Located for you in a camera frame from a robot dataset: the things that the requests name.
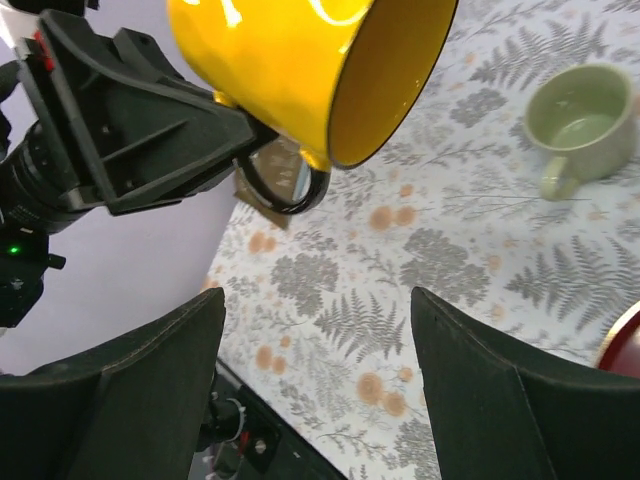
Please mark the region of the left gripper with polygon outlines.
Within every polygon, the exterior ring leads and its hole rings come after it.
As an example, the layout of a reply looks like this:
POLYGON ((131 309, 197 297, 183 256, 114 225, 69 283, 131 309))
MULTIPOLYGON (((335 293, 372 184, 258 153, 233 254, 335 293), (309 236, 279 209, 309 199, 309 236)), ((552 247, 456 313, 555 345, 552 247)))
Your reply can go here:
POLYGON ((122 215, 179 202, 277 137, 188 82, 148 34, 108 38, 56 10, 38 32, 42 53, 1 66, 1 99, 22 86, 36 113, 16 146, 1 117, 3 226, 55 234, 99 205, 122 215))

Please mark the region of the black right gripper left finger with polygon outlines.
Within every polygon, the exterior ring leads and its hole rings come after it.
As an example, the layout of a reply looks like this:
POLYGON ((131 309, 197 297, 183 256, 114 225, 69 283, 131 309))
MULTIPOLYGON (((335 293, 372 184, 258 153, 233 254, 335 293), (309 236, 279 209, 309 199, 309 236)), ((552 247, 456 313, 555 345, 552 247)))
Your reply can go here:
POLYGON ((185 479, 225 320, 208 289, 90 350, 1 378, 4 479, 185 479))

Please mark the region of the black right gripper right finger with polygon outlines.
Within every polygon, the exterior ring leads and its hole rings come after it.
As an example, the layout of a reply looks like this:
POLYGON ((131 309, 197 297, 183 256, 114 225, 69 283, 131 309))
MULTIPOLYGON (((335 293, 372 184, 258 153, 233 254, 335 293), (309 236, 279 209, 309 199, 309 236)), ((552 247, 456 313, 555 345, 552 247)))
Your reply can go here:
POLYGON ((535 348, 421 287, 411 327, 442 478, 638 478, 638 380, 535 348))

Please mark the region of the yellow enamel mug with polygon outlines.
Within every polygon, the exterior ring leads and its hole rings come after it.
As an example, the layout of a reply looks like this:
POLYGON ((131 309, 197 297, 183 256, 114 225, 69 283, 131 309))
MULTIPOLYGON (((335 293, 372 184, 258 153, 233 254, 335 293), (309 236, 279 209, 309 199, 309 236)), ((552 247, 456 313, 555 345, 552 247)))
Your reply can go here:
POLYGON ((249 155, 234 163, 268 209, 296 215, 324 197, 333 169, 354 169, 395 133, 451 30, 454 1, 171 1, 169 25, 214 100, 298 145, 307 192, 279 197, 249 155))

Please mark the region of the light green mug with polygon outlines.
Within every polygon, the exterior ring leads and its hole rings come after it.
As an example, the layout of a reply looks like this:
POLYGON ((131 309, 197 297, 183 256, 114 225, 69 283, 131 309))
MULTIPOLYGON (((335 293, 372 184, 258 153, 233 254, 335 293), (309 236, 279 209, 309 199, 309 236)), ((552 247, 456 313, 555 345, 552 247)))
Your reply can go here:
POLYGON ((609 177, 634 156, 635 87, 609 64, 583 64, 555 75, 531 97, 523 117, 529 141, 548 156, 539 191, 547 201, 571 198, 609 177))

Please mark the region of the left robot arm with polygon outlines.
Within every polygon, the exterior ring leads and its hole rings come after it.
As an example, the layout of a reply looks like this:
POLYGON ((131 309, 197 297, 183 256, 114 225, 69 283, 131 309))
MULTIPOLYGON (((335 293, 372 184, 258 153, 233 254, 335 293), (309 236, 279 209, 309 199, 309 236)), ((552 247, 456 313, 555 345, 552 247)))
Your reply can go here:
POLYGON ((157 41, 95 32, 95 1, 5 1, 1 38, 15 59, 1 93, 22 86, 36 119, 12 144, 1 123, 1 324, 12 329, 65 266, 50 238, 97 207, 115 216, 180 203, 228 177, 276 138, 178 72, 157 41))

